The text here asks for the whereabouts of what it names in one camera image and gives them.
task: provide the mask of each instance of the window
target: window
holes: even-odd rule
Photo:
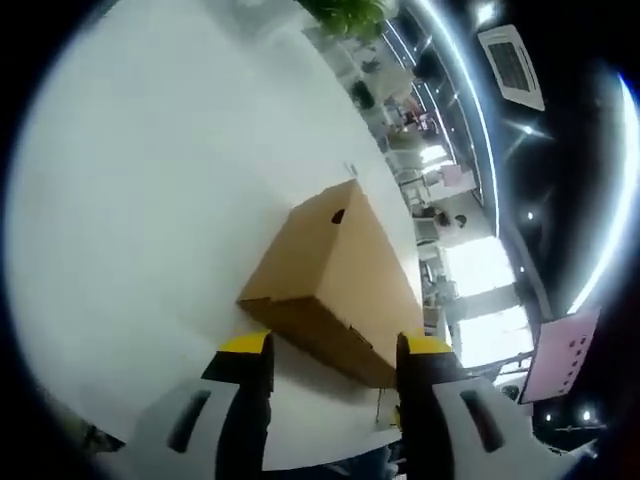
[[[458,295],[467,297],[515,282],[502,243],[495,237],[482,238],[445,248],[451,280]]]
[[[463,320],[459,325],[462,343],[460,362],[465,368],[498,362],[533,350],[533,338],[523,307]]]

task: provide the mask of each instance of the white table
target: white table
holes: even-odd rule
[[[117,3],[60,59],[17,150],[6,274],[21,347],[53,396],[125,441],[257,328],[241,287],[288,210],[351,165],[420,295],[411,219],[333,73],[299,32],[247,43],[227,7]],[[265,468],[398,438],[375,433],[377,391],[276,351]]]

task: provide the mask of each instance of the led light strip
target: led light strip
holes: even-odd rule
[[[623,104],[623,125],[624,125],[624,173],[622,175],[622,192],[618,200],[615,217],[611,223],[611,229],[607,237],[606,244],[600,255],[600,259],[594,268],[589,280],[582,288],[576,299],[573,301],[571,308],[567,311],[568,315],[576,313],[584,304],[587,297],[595,288],[598,280],[609,265],[613,252],[618,246],[618,242],[624,233],[624,228],[631,211],[633,199],[636,191],[636,182],[638,181],[638,173],[640,166],[640,136],[638,129],[638,114],[636,106],[629,91],[629,87],[624,80],[620,78],[622,85],[622,104]]]
[[[456,45],[453,38],[451,37],[451,33],[449,32],[449,29],[446,28],[442,15],[440,14],[440,12],[438,12],[436,7],[434,7],[429,1],[422,1],[420,2],[420,5],[427,10],[427,13],[436,23],[437,27],[442,32],[444,39],[449,44],[449,48],[451,49],[451,52],[455,57],[456,63],[460,67],[460,70],[462,71],[462,75],[464,76],[465,81],[469,86],[469,91],[471,93],[471,97],[473,98],[473,103],[475,104],[475,107],[478,110],[478,117],[480,118],[480,126],[482,127],[482,134],[484,135],[484,140],[487,145],[487,154],[489,156],[489,167],[491,168],[491,182],[493,183],[493,200],[496,206],[496,236],[499,236],[500,235],[500,206],[498,205],[498,182],[496,180],[496,167],[494,164],[493,147],[491,145],[491,139],[489,138],[487,122],[484,119],[484,113],[482,111],[482,107],[480,106],[480,100],[478,99],[478,94],[476,93],[475,86],[471,81],[471,75],[469,75],[469,70],[467,69],[467,66],[464,62],[462,54],[460,53],[458,46]]]

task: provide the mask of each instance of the ceiling light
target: ceiling light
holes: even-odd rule
[[[471,94],[471,98],[473,103],[478,111],[478,119],[480,120],[480,127],[482,128],[482,135],[484,137],[485,143],[487,145],[487,155],[489,160],[489,167],[491,169],[491,183],[493,185],[493,204],[495,206],[496,218],[495,218],[495,228],[496,228],[496,236],[500,236],[500,205],[498,202],[498,182],[496,178],[496,166],[493,158],[493,146],[491,145],[491,139],[489,138],[489,129],[487,127],[487,121],[484,118],[484,112],[482,111],[482,105],[480,105],[480,98],[478,97],[478,92],[476,92],[476,87],[471,79],[471,74],[469,73],[469,69],[467,68],[467,64],[465,62],[462,53],[458,49],[458,45],[456,41],[453,39],[450,29],[446,24],[446,16],[439,10],[439,8],[431,1],[421,1],[418,4],[424,11],[426,11],[427,15],[431,17],[431,20],[435,22],[435,27],[440,30],[442,33],[442,40],[448,45],[455,58],[455,63],[458,65],[462,72],[462,76],[464,77],[467,86],[469,87],[469,93]],[[480,193],[482,195],[482,184],[480,184]]]
[[[613,215],[613,221],[609,229],[605,246],[600,255],[600,259],[598,260],[596,267],[593,269],[593,272],[591,272],[589,280],[587,280],[587,283],[567,311],[567,314],[569,315],[576,313],[580,309],[609,265],[611,257],[616,251],[620,238],[624,233],[629,213],[631,211],[631,205],[635,197],[640,167],[640,135],[638,134],[640,124],[638,122],[636,106],[633,103],[633,97],[631,96],[629,87],[621,77],[620,84],[622,86],[623,111],[623,118],[620,124],[623,125],[622,128],[624,129],[623,142],[625,150],[622,160],[624,162],[623,172],[620,175],[620,197],[618,198],[618,205],[616,207],[615,214]]]
[[[479,5],[476,8],[476,26],[484,25],[487,22],[495,19],[498,15],[498,9],[494,2],[485,3]]]

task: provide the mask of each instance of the black ceiling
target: black ceiling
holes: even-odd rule
[[[619,0],[606,4],[498,2],[502,7],[499,20],[486,28],[514,24],[518,29],[545,102],[545,111],[538,112],[505,101],[495,82],[487,81],[493,73],[477,38],[469,34],[473,31],[471,9],[479,3],[450,0],[441,8],[458,30],[463,48],[472,57],[475,80],[484,82],[488,103],[495,108],[488,114],[497,119],[492,127],[501,216],[517,225],[554,314],[561,316],[593,270],[613,216],[621,178],[616,158],[620,153],[620,89],[614,72],[622,75],[633,92],[638,91],[640,70],[633,48],[638,44],[638,27],[631,7]],[[416,33],[416,23],[402,15],[399,20],[403,35],[417,41],[412,36],[420,35],[420,27]],[[421,66],[434,72],[437,62],[427,51]],[[515,124],[529,125],[544,137],[523,135]],[[522,142],[512,149],[517,140]],[[636,200],[625,248],[616,252],[618,256],[601,279],[604,288],[594,296],[603,310],[585,366],[573,391],[562,399],[565,409],[575,409],[585,399],[597,401],[605,420],[614,418],[637,394],[640,221],[635,212],[639,207]],[[529,211],[535,213],[533,220],[527,218]],[[513,239],[506,234],[502,238],[513,261],[518,262]],[[519,282],[518,288],[523,297],[534,296],[528,282]],[[540,407],[547,408],[559,407],[553,402]]]

